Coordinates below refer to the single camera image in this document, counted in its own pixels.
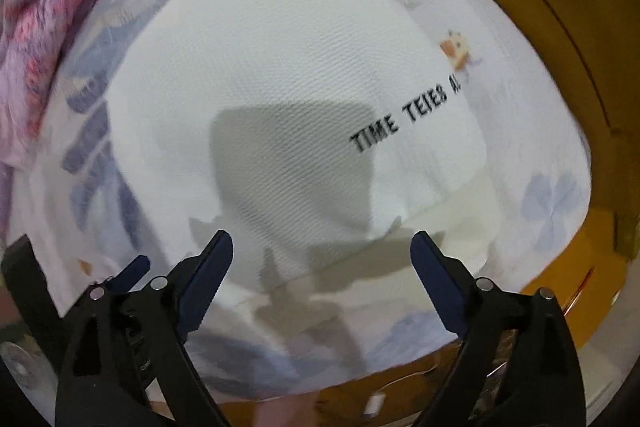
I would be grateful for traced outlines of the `white waffle knit garment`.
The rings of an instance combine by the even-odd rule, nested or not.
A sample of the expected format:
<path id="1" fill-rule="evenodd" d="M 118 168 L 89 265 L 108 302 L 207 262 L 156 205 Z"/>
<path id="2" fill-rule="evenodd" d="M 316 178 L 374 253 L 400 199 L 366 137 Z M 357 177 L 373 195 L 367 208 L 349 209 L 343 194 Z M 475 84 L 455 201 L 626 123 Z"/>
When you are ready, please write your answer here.
<path id="1" fill-rule="evenodd" d="M 476 271 L 499 210 L 450 75 L 396 0 L 169 0 L 107 90 L 112 150 L 170 259 L 230 233 L 230 307 L 404 269 L 420 230 Z"/>

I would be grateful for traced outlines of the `white electric fan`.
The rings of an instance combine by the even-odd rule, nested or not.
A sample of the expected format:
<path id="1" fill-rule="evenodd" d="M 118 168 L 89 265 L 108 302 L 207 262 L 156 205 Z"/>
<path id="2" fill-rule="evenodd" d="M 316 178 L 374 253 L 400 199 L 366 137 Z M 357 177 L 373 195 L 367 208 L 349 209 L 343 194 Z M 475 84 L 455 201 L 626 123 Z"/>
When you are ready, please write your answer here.
<path id="1" fill-rule="evenodd" d="M 1 358 L 14 381 L 26 395 L 52 398 L 56 389 L 55 373 L 38 348 L 23 347 L 19 343 L 1 343 Z"/>

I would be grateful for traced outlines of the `white floral bed sheet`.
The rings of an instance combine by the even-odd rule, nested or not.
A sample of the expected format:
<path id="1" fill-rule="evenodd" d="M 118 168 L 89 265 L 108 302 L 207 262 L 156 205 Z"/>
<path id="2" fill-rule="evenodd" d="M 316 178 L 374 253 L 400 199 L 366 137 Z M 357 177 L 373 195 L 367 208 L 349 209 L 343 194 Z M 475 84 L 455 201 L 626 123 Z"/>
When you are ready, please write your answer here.
<path id="1" fill-rule="evenodd" d="M 227 231 L 186 347 L 244 400 L 437 350 L 411 236 L 518 291 L 591 192 L 575 118 L 492 0 L 1 0 L 1 169 L 61 310 Z"/>

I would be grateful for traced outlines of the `yellow wooden headboard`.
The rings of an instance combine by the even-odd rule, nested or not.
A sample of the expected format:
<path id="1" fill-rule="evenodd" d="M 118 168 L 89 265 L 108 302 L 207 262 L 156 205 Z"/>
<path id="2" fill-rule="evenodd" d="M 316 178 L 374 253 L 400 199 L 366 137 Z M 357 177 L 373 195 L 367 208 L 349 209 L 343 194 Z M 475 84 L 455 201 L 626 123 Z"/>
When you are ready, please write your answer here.
<path id="1" fill-rule="evenodd" d="M 639 0 L 495 0 L 528 41 L 591 150 L 588 216 L 542 272 L 584 345 L 623 287 L 639 236 Z"/>

